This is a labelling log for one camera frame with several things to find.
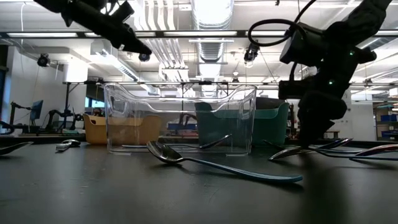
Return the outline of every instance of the ceiling light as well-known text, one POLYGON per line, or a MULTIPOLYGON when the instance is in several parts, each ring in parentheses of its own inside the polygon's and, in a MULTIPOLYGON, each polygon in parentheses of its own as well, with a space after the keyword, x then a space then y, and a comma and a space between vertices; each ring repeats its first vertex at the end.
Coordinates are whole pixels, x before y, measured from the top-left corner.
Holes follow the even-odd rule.
POLYGON ((51 37, 77 37, 75 32, 20 32, 20 33, 7 33, 9 37, 30 37, 30 38, 51 38, 51 37))
POLYGON ((271 30, 271 31, 252 31, 251 35, 253 37, 256 36, 271 36, 271 37, 283 37, 285 35, 285 31, 281 30, 271 30))
POLYGON ((379 30, 376 36, 378 35, 398 35, 398 30, 379 30))
POLYGON ((155 32, 143 32, 143 31, 136 31, 136 37, 155 37, 155 32))
POLYGON ((225 37, 225 36, 236 36, 236 31, 228 31, 228 30, 214 30, 214 31, 167 31, 164 32, 165 37, 170 36, 179 36, 179 37, 187 37, 187 36, 212 36, 212 37, 225 37))
POLYGON ((233 43, 234 40, 225 39, 190 39, 189 43, 233 43))
POLYGON ((86 35, 86 37, 100 37, 100 35, 95 34, 95 33, 93 33, 93 32, 85 33, 85 35, 86 35))

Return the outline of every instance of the transparent plastic bin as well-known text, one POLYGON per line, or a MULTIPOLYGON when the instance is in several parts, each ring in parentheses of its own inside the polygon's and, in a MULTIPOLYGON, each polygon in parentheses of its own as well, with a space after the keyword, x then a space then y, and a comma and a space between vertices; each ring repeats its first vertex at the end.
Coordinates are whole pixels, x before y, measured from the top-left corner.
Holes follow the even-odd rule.
POLYGON ((248 154, 251 150, 256 90, 255 86, 237 86, 222 98, 140 97, 120 84, 107 83, 104 94, 108 150, 147 151, 145 145, 148 141, 159 141, 172 145, 178 152, 248 154), (188 121, 186 117, 191 118, 189 124, 185 123, 188 121), (193 148, 229 134, 231 137, 216 147, 193 148))

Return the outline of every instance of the black robotic arm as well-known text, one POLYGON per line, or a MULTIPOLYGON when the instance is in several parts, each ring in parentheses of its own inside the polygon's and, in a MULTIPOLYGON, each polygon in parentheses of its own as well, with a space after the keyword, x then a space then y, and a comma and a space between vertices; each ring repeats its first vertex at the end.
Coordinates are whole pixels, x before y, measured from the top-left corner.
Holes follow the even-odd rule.
MULTIPOLYGON (((270 44, 255 42, 251 32, 256 26, 274 22, 290 25, 283 39, 287 43, 280 61, 294 62, 294 66, 301 63, 318 68, 317 74, 306 80, 295 81, 292 73, 289 81, 279 83, 280 99, 301 99, 298 104, 301 127, 298 138, 302 146, 307 147, 321 137, 334 125, 331 120, 340 119, 346 113, 347 106, 341 97, 348 89, 356 67, 376 59, 376 54, 370 49, 359 49, 356 45, 377 33, 391 1, 364 0, 345 21, 335 22, 326 30, 296 23, 303 11, 295 22, 270 19, 257 22, 249 29, 248 36, 252 44, 267 47, 281 41, 270 44)), ((314 2, 311 0, 305 9, 314 2)))
POLYGON ((112 46, 119 50, 140 53, 146 60, 152 53, 137 39, 133 29, 124 23, 134 13, 127 1, 112 15, 100 12, 108 0, 35 0, 35 2, 49 11, 60 13, 68 27, 75 21, 108 39, 112 46))

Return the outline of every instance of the ceiling duct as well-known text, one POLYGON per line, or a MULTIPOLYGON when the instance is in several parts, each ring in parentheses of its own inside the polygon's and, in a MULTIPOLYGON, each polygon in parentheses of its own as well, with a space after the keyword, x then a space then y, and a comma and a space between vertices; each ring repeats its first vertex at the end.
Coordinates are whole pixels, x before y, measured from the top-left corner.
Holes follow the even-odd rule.
MULTIPOLYGON (((232 20, 234 0, 191 0, 192 18, 196 30, 228 30, 232 20)), ((200 75, 217 81, 223 59, 224 43, 197 43, 200 75)))

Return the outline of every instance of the black tabletop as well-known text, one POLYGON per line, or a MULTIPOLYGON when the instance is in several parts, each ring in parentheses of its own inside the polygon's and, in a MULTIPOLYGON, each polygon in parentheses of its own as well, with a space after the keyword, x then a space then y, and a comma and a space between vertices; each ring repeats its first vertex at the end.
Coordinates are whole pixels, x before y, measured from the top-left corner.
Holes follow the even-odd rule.
POLYGON ((316 153, 267 161, 274 152, 190 156, 303 181, 271 185, 189 161, 167 166, 144 152, 33 145, 0 157, 0 223, 397 222, 398 164, 316 153))

